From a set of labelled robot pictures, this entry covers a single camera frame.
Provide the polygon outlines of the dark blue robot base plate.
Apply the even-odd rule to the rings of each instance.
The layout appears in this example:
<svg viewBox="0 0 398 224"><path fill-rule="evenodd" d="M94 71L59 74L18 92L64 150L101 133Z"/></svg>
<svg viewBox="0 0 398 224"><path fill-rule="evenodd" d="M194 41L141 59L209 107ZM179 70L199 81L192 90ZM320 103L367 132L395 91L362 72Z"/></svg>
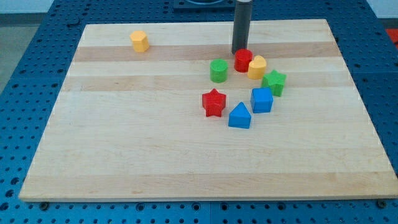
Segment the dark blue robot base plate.
<svg viewBox="0 0 398 224"><path fill-rule="evenodd" d="M235 0L172 0L174 11L234 9Z"/></svg>

